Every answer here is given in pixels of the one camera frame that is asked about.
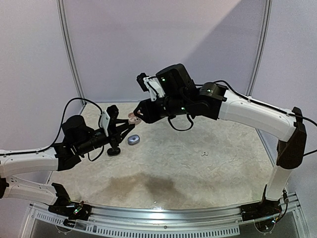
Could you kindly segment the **black earbud charging case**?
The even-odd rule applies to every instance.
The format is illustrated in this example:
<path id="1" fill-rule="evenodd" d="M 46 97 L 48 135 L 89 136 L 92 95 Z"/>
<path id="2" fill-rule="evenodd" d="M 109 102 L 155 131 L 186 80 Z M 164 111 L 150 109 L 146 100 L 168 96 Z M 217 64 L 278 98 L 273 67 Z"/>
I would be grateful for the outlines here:
<path id="1" fill-rule="evenodd" d="M 107 149 L 107 155 L 110 156 L 110 157 L 117 156 L 120 153 L 121 153 L 121 149 L 119 147 Z"/>

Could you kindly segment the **white round charging case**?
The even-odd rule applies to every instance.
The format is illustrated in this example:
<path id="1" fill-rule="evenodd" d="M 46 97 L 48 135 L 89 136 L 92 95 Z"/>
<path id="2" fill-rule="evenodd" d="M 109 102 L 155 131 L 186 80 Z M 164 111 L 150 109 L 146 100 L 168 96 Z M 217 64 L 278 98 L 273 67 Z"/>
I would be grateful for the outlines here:
<path id="1" fill-rule="evenodd" d="M 137 116 L 135 116 L 133 112 L 130 112 L 128 114 L 128 122 L 129 124 L 138 125 L 142 122 L 142 120 L 138 118 Z"/>

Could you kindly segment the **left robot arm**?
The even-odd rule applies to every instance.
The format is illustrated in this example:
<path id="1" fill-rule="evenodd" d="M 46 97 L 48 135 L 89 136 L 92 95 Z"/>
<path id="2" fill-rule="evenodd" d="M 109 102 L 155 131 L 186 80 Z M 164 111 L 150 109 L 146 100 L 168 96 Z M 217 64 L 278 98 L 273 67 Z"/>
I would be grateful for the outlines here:
<path id="1" fill-rule="evenodd" d="M 104 116 L 102 126 L 90 128 L 80 115 L 70 117 L 62 124 L 64 140 L 49 149 L 37 149 L 23 153 L 1 151 L 0 153 L 0 196 L 18 198 L 54 205 L 63 215 L 70 215 L 73 208 L 63 185 L 51 185 L 17 178 L 17 174 L 36 171 L 66 171 L 81 162 L 85 154 L 107 144 L 109 152 L 118 154 L 119 144 L 135 127 L 127 119 Z"/>

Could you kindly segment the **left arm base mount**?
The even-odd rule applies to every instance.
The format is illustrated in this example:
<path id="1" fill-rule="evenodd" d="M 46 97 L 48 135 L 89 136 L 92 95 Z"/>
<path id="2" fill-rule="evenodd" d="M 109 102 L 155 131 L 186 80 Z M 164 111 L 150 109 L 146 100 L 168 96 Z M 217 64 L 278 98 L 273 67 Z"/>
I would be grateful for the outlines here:
<path id="1" fill-rule="evenodd" d="M 92 206 L 85 202 L 74 202 L 66 198 L 58 198 L 48 211 L 68 217 L 69 220 L 87 221 L 91 214 Z"/>

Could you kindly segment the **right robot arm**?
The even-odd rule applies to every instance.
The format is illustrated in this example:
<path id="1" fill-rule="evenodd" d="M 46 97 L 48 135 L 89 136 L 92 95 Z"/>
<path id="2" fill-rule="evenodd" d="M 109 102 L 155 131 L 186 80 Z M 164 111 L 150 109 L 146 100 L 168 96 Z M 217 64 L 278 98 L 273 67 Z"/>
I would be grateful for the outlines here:
<path id="1" fill-rule="evenodd" d="M 277 159 L 262 201 L 256 206 L 260 216 L 275 209 L 291 172 L 303 161 L 307 132 L 299 108 L 292 110 L 254 100 L 236 92 L 223 80 L 197 86 L 183 64 L 174 64 L 154 76 L 141 73 L 136 78 L 150 98 L 141 101 L 134 114 L 146 123 L 185 115 L 188 121 L 203 116 L 227 120 L 265 131 L 278 139 Z"/>

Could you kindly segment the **blue earbud charging case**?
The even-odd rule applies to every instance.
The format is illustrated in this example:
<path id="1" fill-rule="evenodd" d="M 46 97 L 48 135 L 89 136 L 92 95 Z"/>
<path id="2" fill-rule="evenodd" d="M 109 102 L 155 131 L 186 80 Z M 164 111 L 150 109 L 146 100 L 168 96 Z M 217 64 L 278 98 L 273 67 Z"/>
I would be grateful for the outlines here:
<path id="1" fill-rule="evenodd" d="M 135 145 L 135 144 L 138 144 L 140 142 L 140 136 L 138 135 L 131 135 L 127 138 L 127 143 L 129 145 Z"/>

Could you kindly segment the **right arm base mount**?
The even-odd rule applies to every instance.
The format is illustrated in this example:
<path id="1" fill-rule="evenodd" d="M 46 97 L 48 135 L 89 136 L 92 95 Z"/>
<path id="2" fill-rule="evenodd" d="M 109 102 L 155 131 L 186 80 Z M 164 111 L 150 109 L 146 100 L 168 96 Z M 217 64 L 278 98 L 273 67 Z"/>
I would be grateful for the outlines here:
<path id="1" fill-rule="evenodd" d="M 269 200 L 249 203 L 240 206 L 243 221 L 267 218 L 275 214 L 279 215 L 280 217 L 283 217 L 287 209 L 288 205 L 286 205 L 283 210 L 279 201 Z"/>

